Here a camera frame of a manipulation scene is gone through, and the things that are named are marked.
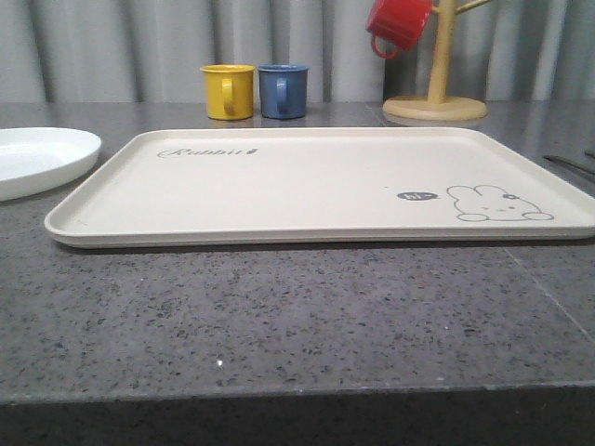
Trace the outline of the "white round plate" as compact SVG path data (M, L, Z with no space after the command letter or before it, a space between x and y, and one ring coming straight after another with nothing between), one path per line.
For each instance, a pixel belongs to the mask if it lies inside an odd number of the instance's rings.
M22 127L1 131L1 200L54 189L91 169L101 139L79 129Z

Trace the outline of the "silver metal fork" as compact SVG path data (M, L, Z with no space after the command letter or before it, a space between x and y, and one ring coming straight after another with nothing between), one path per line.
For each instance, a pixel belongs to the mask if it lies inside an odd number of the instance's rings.
M589 167L586 164L581 164L579 162L575 162L572 161L570 159L561 157L561 156L557 156L557 155L544 155L543 158L545 160L548 160L552 163L558 164L558 165L563 165L566 166L568 168L572 168L574 170L580 171L585 173L586 175L595 176L595 170L591 167Z

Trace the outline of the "beige rabbit serving tray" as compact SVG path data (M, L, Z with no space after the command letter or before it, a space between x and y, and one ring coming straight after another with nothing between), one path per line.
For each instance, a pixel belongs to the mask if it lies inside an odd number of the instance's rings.
M133 138L45 225L81 248L581 239L594 201L462 128L162 130Z

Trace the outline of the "blue enamel mug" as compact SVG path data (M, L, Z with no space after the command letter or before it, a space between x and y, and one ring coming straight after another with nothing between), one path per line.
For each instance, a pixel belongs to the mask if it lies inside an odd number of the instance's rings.
M296 119L306 114L309 67L296 64L258 66L261 114L272 119Z

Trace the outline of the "yellow enamel mug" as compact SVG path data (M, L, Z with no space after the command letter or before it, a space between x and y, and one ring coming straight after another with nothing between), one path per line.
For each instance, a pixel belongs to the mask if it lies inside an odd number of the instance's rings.
M206 65L201 68L209 118L236 121L253 116L255 69L252 65L228 64Z

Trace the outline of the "wooden mug tree stand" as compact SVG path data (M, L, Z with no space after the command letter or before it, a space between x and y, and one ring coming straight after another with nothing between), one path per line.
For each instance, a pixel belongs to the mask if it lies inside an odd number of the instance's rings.
M487 115L488 110L484 102L473 98L448 96L447 85L456 16L489 2L490 0L468 1L459 6L457 1L440 1L438 6L432 8L432 12L438 16L438 25L428 93L426 96L388 98L383 104L383 113L387 119L393 122L402 119L466 122Z

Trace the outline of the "red enamel mug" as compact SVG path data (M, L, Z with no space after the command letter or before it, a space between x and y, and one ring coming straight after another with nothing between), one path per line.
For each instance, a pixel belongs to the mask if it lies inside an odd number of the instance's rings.
M419 40L430 17L432 2L425 0L379 0L368 15L366 30L376 55L392 59Z

